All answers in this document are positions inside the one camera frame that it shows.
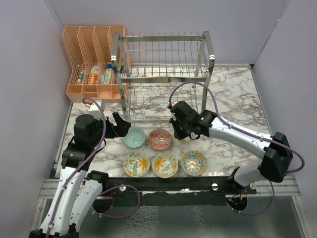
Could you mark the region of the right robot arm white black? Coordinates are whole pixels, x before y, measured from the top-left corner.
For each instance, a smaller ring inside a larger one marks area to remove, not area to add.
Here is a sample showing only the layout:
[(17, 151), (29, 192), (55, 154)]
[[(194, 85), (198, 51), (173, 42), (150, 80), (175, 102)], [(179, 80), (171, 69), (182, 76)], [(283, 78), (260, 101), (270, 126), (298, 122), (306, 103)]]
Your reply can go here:
[(261, 159), (259, 164), (237, 167), (229, 176), (227, 187), (231, 193), (238, 194), (251, 183), (267, 179), (281, 183), (293, 159), (288, 150), (287, 137), (280, 132), (271, 136), (244, 127), (235, 127), (231, 122), (219, 117), (215, 112), (203, 110), (198, 113), (186, 102), (169, 105), (172, 115), (169, 120), (174, 129), (174, 137), (196, 140), (201, 135), (232, 143)]

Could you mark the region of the yellow dotted white bowl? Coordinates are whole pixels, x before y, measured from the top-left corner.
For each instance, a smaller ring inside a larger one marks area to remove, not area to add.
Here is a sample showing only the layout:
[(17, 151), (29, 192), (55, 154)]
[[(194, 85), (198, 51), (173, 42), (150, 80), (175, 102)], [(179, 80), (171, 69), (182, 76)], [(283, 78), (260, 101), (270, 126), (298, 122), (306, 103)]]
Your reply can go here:
[(187, 136), (186, 138), (182, 139), (181, 141), (186, 142), (186, 143), (191, 143), (191, 142), (198, 140), (199, 138), (200, 138), (199, 135), (190, 135), (190, 136)]

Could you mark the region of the red patterned bowl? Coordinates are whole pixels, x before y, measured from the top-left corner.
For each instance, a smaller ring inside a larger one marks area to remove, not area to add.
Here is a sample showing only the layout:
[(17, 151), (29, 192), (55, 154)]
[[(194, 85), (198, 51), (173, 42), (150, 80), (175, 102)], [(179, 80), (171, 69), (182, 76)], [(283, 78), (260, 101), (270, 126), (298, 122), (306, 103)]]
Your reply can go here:
[(163, 151), (171, 146), (172, 136), (167, 130), (157, 128), (148, 135), (148, 144), (157, 151)]

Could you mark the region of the teal ribbed bowl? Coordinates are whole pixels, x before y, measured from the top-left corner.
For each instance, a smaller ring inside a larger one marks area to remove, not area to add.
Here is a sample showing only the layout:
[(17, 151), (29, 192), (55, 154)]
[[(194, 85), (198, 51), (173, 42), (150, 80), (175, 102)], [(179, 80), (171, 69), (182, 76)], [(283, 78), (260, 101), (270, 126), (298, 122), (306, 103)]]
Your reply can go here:
[(131, 127), (127, 135), (123, 138), (124, 144), (129, 148), (138, 148), (146, 141), (145, 132), (138, 127)]

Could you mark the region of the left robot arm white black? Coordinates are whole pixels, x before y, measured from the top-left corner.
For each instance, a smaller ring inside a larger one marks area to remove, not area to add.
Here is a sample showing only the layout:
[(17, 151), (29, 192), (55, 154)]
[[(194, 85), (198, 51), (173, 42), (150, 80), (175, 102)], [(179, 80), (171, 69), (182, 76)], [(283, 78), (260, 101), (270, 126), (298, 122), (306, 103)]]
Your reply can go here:
[(106, 139), (125, 137), (131, 123), (115, 112), (115, 124), (106, 116), (90, 114), (75, 120), (74, 136), (62, 154), (58, 186), (50, 209), (31, 238), (77, 238), (82, 222), (98, 195), (108, 193), (108, 174), (89, 172), (97, 150)]

